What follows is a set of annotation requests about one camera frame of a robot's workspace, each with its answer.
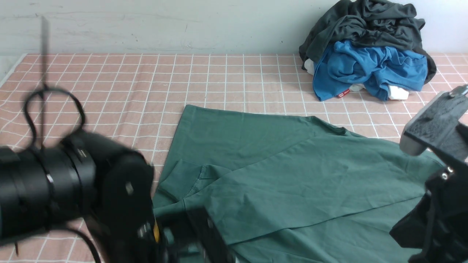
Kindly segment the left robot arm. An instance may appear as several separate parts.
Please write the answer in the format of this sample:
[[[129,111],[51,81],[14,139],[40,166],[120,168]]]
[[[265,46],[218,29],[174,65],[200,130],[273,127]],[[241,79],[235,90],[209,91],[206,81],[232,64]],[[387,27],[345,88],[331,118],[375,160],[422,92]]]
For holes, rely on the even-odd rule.
[[[57,145],[1,147],[1,245],[83,218],[107,263],[155,263],[154,167],[137,150],[81,131]]]

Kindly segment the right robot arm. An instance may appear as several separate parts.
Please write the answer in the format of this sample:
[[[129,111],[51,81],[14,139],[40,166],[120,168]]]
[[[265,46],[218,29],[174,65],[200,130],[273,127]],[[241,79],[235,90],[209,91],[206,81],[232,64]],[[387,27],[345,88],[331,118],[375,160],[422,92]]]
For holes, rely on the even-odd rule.
[[[467,126],[440,130],[415,123],[407,127],[400,148],[416,156],[430,149],[444,163],[428,177],[419,203],[391,228],[403,248],[420,249],[410,263],[467,261]]]

